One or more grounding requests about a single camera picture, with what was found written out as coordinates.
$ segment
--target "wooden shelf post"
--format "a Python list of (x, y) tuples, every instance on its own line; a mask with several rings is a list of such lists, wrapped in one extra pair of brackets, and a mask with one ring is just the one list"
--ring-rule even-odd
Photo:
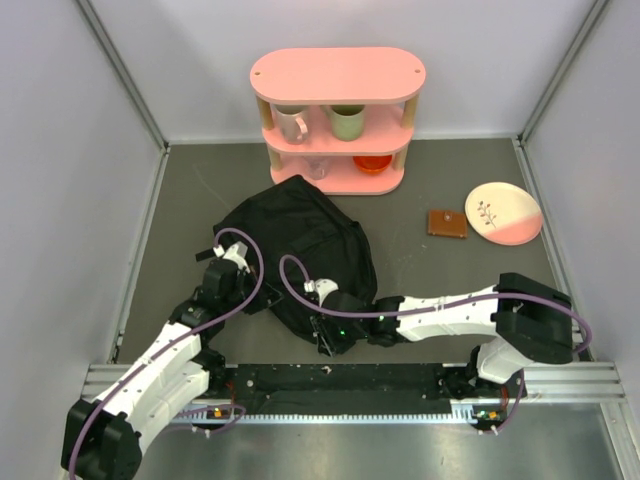
[(260, 118), (262, 119), (262, 126), (265, 130), (271, 130), (275, 127), (273, 123), (273, 115), (271, 115), (271, 105), (269, 102), (265, 102), (260, 97), (256, 97), (258, 101), (258, 108), (260, 109)]
[(418, 109), (418, 94), (410, 98), (404, 103), (404, 112), (402, 112), (402, 128), (413, 128), (413, 121), (416, 118), (416, 110)]
[(282, 159), (280, 158), (280, 154), (275, 150), (272, 150), (269, 146), (267, 146), (267, 151), (269, 152), (269, 161), (271, 162), (271, 168), (273, 168), (274, 170), (282, 170)]
[(402, 170), (404, 169), (404, 162), (407, 159), (407, 151), (409, 150), (409, 145), (404, 147), (398, 153), (393, 156), (393, 162), (391, 166), (394, 170)]

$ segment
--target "red bowl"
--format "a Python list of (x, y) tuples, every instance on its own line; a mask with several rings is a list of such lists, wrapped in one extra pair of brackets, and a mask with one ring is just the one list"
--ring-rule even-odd
[(377, 175), (384, 172), (387, 167), (391, 165), (392, 160), (393, 155), (383, 155), (381, 157), (356, 155), (353, 157), (353, 162), (356, 164), (356, 167), (358, 167), (361, 172), (369, 175)]

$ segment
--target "white wall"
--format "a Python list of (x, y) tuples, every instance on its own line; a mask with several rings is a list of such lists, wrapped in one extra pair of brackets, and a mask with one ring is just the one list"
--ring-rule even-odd
[(73, 2), (3, 2), (0, 65), (0, 478), (49, 479), (159, 152)]
[(593, 0), (93, 0), (171, 141), (260, 139), (265, 53), (391, 45), (429, 71), (417, 137), (519, 133)]
[(599, 358), (640, 419), (640, 2), (616, 0), (530, 145)]

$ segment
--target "glass cup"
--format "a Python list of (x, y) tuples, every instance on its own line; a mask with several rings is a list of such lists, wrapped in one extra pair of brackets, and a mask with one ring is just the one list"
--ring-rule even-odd
[(329, 157), (305, 157), (307, 161), (307, 175), (313, 180), (322, 180), (327, 176), (330, 166)]

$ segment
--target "pink plate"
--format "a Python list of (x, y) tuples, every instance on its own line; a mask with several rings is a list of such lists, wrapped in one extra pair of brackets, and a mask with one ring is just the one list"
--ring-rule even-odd
[(510, 183), (476, 187), (467, 197), (465, 213), (473, 229), (500, 245), (522, 245), (538, 236), (543, 217), (531, 195)]

